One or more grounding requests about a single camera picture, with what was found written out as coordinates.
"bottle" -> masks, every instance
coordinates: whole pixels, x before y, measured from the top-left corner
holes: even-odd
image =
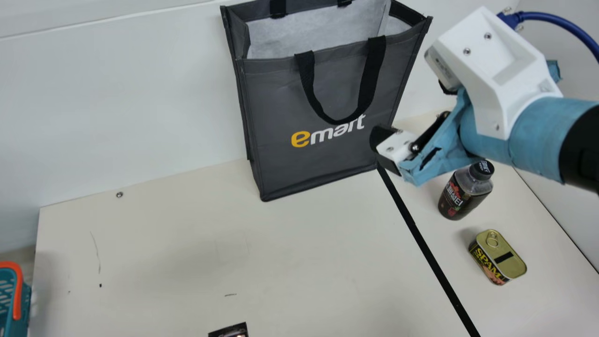
[[[439,212],[450,220],[460,220],[468,215],[493,190],[493,172],[495,167],[487,160],[453,172],[439,198]]]

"can label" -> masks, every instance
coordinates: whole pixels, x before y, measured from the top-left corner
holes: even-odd
[[[480,267],[485,272],[485,275],[494,284],[504,285],[512,280],[501,273],[497,265],[494,263],[493,259],[489,257],[489,255],[478,244],[478,242],[474,241],[470,245],[470,254],[472,254],[474,259],[479,263]]]
[[[462,218],[476,208],[489,193],[481,195],[470,195],[466,193],[459,186],[454,173],[443,189],[443,193],[439,199],[438,208],[441,214],[446,218]]]

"teal basket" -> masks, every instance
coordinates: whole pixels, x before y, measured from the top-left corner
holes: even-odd
[[[30,302],[19,265],[0,261],[0,337],[27,337]]]

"bottle cap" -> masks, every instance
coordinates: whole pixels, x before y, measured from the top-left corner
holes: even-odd
[[[472,164],[468,171],[477,180],[489,180],[493,173],[495,173],[495,167],[493,167],[490,161],[481,160],[476,164]]]

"shopping bag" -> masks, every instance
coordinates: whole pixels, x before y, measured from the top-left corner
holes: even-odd
[[[263,201],[376,167],[432,17],[390,0],[222,6],[247,158]]]

